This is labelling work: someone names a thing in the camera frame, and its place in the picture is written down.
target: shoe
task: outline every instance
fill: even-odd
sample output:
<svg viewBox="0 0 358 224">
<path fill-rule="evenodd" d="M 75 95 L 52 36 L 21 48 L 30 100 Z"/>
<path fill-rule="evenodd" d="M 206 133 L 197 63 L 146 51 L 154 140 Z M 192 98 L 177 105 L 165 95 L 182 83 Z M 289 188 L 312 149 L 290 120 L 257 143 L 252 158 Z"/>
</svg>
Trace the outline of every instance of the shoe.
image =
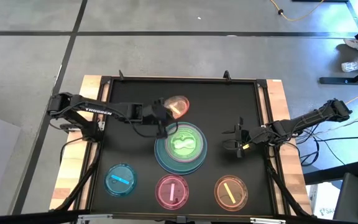
<svg viewBox="0 0 358 224">
<path fill-rule="evenodd" d="M 344 39 L 343 40 L 346 45 L 348 45 L 351 48 L 358 50 L 358 40 L 357 39 Z"/>
<path fill-rule="evenodd" d="M 345 62 L 342 63 L 342 71 L 344 72 L 353 72 L 358 70 L 358 60 L 355 62 Z"/>
</svg>

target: wooden board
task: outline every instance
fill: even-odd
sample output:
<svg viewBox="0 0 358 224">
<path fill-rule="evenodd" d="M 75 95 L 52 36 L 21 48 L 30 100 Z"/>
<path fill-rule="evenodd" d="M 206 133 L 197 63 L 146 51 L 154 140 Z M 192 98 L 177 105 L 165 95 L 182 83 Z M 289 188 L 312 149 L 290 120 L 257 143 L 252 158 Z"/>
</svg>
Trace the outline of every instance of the wooden board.
<svg viewBox="0 0 358 224">
<path fill-rule="evenodd" d="M 80 94 L 87 98 L 97 99 L 100 75 L 85 75 L 81 86 Z M 283 84 L 281 80 L 267 80 L 268 94 L 270 98 L 270 105 L 272 107 L 273 119 L 290 119 L 288 112 L 287 100 L 285 99 Z M 104 87 L 102 100 L 106 99 L 108 85 Z M 260 100 L 262 105 L 262 112 L 264 122 L 267 123 L 267 112 L 265 107 L 264 95 L 262 88 L 259 88 Z M 81 114 L 88 120 L 92 119 L 93 114 L 88 112 L 81 112 Z M 81 133 L 74 132 L 68 135 L 67 141 L 80 138 Z M 64 199 L 70 194 L 75 185 L 78 183 L 81 167 L 85 155 L 86 143 L 83 141 L 74 142 L 68 145 L 63 154 L 62 164 L 59 169 L 55 190 L 53 191 L 50 208 L 58 207 Z M 90 161 L 93 159 L 92 155 L 96 149 L 96 144 L 92 145 Z M 289 191 L 294 196 L 295 200 L 303 207 L 303 209 L 311 213 L 310 203 L 306 192 L 305 180 L 303 178 L 302 168 L 298 157 L 298 151 L 291 145 L 283 145 L 280 149 L 280 157 L 282 161 L 285 184 Z M 81 197 L 80 208 L 85 208 L 86 196 L 89 189 L 89 181 L 83 189 Z M 284 214 L 282 197 L 280 190 L 275 185 L 275 192 L 277 198 L 278 211 Z"/>
</svg>

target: green object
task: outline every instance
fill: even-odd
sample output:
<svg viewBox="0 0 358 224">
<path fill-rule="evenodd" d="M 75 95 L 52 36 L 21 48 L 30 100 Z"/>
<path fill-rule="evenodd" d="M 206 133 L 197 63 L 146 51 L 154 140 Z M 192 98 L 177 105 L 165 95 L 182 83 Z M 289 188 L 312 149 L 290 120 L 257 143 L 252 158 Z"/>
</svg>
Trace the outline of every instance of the green object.
<svg viewBox="0 0 358 224">
<path fill-rule="evenodd" d="M 198 168 L 200 168 L 202 163 L 205 160 L 206 153 L 207 153 L 207 146 L 208 146 L 205 136 L 199 128 L 197 128 L 194 124 L 191 124 L 191 123 L 178 122 L 178 131 L 183 126 L 184 127 L 190 126 L 191 128 L 194 128 L 196 130 L 196 133 L 199 133 L 202 136 L 201 139 L 203 141 L 203 143 L 202 143 L 203 147 L 201 149 L 200 155 L 197 156 L 196 159 L 193 159 L 192 161 L 179 161 L 178 159 L 173 158 L 173 154 L 170 155 L 168 153 L 167 145 L 169 145 L 169 142 L 170 142 L 168 139 L 173 137 L 174 134 L 172 134 L 171 136 L 169 136 L 166 139 L 156 139 L 155 144 L 154 144 L 154 153 L 155 153 L 155 158 L 157 159 L 157 162 L 167 172 L 170 172 L 172 174 L 178 174 L 178 175 L 190 174 L 190 173 L 194 172 L 195 170 L 197 170 Z M 167 126 L 168 134 L 174 133 L 175 131 L 176 131 L 175 123 Z"/>
<path fill-rule="evenodd" d="M 179 162 L 191 162 L 200 156 L 203 150 L 203 137 L 193 126 L 181 124 L 178 131 L 165 140 L 165 147 L 172 159 Z"/>
</svg>

